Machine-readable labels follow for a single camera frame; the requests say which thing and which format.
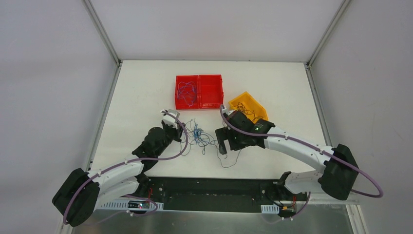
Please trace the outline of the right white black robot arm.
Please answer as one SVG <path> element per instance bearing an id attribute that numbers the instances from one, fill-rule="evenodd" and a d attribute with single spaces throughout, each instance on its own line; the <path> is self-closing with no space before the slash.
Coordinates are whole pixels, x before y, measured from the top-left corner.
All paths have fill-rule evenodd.
<path id="1" fill-rule="evenodd" d="M 284 200 L 301 192 L 324 192 L 337 200 L 347 200 L 358 176 L 358 165 L 349 147 L 318 145 L 290 136 L 274 123 L 251 121 L 240 111 L 220 109 L 225 127 L 215 131 L 220 154 L 226 154 L 225 143 L 232 151 L 258 146 L 295 158 L 310 167 L 304 173 L 285 172 L 277 181 L 277 195 Z"/>

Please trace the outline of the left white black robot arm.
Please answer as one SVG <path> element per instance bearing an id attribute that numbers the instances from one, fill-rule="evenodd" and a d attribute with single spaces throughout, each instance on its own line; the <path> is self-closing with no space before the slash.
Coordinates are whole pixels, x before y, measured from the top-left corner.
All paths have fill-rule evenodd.
<path id="1" fill-rule="evenodd" d="M 161 122 L 153 127 L 144 141 L 120 162 L 104 169 L 73 170 L 52 199 L 52 204 L 63 215 L 63 223 L 76 227 L 84 223 L 101 205 L 134 194 L 143 197 L 149 185 L 138 177 L 161 160 L 160 155 L 173 142 L 187 136 L 185 124 L 176 126 Z"/>

